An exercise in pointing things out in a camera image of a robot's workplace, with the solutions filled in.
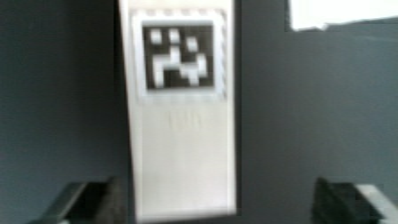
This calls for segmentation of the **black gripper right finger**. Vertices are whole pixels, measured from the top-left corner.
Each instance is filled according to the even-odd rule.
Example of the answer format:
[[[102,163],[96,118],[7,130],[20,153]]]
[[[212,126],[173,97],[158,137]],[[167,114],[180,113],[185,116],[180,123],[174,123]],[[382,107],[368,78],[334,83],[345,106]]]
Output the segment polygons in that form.
[[[375,185],[317,179],[311,224],[398,224],[398,205]]]

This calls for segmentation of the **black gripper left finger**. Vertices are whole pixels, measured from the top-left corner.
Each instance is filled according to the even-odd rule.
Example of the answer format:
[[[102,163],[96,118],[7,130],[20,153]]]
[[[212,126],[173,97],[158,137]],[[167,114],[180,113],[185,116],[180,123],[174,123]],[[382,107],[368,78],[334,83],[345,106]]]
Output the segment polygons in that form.
[[[27,224],[126,224],[121,179],[71,182],[41,217]]]

